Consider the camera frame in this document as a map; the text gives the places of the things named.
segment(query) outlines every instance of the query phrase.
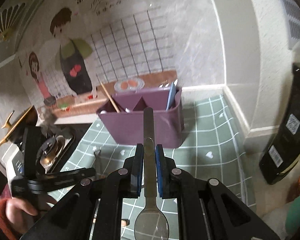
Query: wooden chopstick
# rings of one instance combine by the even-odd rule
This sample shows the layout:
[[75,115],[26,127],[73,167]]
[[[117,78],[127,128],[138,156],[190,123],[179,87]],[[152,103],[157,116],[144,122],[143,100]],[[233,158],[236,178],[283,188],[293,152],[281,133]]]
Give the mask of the wooden chopstick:
[[105,93],[106,93],[107,97],[109,98],[111,104],[113,105],[114,109],[117,111],[117,113],[120,113],[119,108],[117,107],[117,105],[116,105],[115,102],[113,101],[111,95],[109,95],[109,93],[108,93],[108,91],[106,90],[104,84],[102,84],[102,83],[100,82],[100,85],[102,86],[103,90],[105,91]]

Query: brown hair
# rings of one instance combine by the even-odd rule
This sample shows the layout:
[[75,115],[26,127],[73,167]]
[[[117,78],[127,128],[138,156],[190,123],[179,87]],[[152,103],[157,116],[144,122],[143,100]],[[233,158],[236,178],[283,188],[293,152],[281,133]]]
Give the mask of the brown hair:
[[50,25],[50,32],[53,35],[55,27],[61,27],[67,22],[71,22],[72,11],[68,7],[62,8],[52,19]]
[[38,81],[38,77],[37,75],[32,71],[32,63],[33,62],[36,62],[37,63],[37,71],[39,71],[39,60],[38,60],[38,57],[37,55],[34,53],[34,52],[31,52],[30,55],[29,55],[29,67],[30,67],[30,73],[31,73],[31,76]]

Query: screw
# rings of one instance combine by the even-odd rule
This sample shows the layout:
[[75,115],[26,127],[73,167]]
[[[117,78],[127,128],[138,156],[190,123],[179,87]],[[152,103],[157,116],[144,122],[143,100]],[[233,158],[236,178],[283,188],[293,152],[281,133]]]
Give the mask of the screw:
[[90,179],[84,178],[84,179],[82,179],[82,180],[80,181],[80,184],[81,184],[82,186],[87,186],[87,185],[90,184]]
[[120,175],[126,175],[126,174],[128,173],[128,170],[125,169],[125,168],[122,168],[122,169],[118,170],[118,173],[119,173]]
[[181,174],[181,170],[180,169],[178,169],[178,168],[174,168],[174,169],[172,169],[172,171],[171,171],[174,175],[179,175],[179,174]]
[[209,179],[209,183],[212,186],[217,186],[219,184],[219,181],[217,179]]

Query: barcode sticker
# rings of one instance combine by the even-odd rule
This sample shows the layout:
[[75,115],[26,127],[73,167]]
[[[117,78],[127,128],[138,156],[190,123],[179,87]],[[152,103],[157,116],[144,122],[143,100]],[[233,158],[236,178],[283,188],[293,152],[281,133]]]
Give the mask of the barcode sticker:
[[286,123],[286,128],[295,135],[298,128],[300,126],[300,121],[294,116],[294,114],[290,114],[289,119]]
[[269,155],[272,158],[275,166],[277,168],[283,163],[283,159],[281,158],[280,154],[278,153],[277,149],[272,145],[269,149]]

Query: spoon handle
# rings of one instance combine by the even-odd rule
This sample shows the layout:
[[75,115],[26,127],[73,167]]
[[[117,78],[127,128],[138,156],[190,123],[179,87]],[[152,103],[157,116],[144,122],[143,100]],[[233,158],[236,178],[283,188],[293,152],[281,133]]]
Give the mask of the spoon handle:
[[153,109],[143,110],[143,145],[144,145],[144,178],[145,198],[157,196],[156,166],[154,153],[154,120]]

